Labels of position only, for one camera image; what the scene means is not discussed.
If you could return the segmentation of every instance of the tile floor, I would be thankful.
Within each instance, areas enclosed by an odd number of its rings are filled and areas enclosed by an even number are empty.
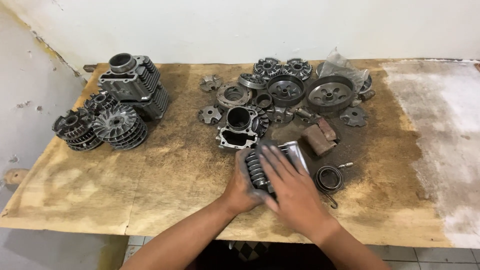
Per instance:
[[[130,236],[125,259],[153,237]],[[480,270],[480,249],[368,245],[393,270]]]

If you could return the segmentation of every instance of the plastic bag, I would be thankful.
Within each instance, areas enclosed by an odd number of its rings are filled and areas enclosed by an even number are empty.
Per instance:
[[[353,92],[357,94],[368,78],[368,69],[358,70],[350,63],[350,60],[343,57],[333,49],[324,62],[319,78],[339,75],[350,79],[353,82]]]

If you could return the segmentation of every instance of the hand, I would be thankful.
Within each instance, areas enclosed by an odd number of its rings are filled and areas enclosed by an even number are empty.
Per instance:
[[[277,203],[267,197],[265,204],[282,223],[317,244],[339,224],[323,206],[315,184],[302,163],[298,159],[293,162],[297,169],[278,147],[262,147],[260,163],[278,200]]]
[[[251,149],[243,149],[236,153],[233,176],[219,198],[227,204],[228,211],[235,216],[262,204],[263,198],[267,196],[265,191],[255,189],[250,180],[245,159],[251,151]]]

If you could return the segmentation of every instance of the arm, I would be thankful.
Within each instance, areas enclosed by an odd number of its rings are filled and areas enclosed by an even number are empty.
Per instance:
[[[316,244],[338,269],[390,269],[328,213],[299,160],[294,160],[295,169],[276,146],[264,146],[260,162],[278,200],[264,197],[267,206],[281,222]]]
[[[120,270],[184,269],[232,219],[261,204],[261,191],[254,189],[245,164],[249,152],[237,152],[235,171],[222,196],[152,239]]]

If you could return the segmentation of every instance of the wooden workbench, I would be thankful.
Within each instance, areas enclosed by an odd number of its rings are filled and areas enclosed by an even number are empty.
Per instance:
[[[341,142],[323,159],[301,147],[311,173],[322,164],[355,163],[344,171],[345,188],[334,195],[340,207],[329,210],[361,242],[451,246],[434,203],[422,196],[410,167],[421,157],[418,135],[384,83],[386,72],[380,64],[386,61],[391,60],[353,61],[370,70],[377,92],[362,105],[370,116],[368,125],[354,128],[330,120]],[[311,64],[316,68],[319,62]],[[199,90],[198,82],[206,74],[234,81],[240,73],[251,72],[252,64],[157,67],[170,105],[160,122],[148,124],[147,140],[127,151],[103,144],[74,152],[54,137],[1,213],[1,227],[155,236],[222,193],[234,155],[217,147],[215,126],[196,118],[199,109],[215,101],[214,94]],[[75,107],[97,92],[97,78],[107,68],[98,65]],[[297,140],[307,126],[297,119],[273,124],[267,137],[279,143]],[[265,206],[239,215],[218,238],[308,242],[280,224]]]

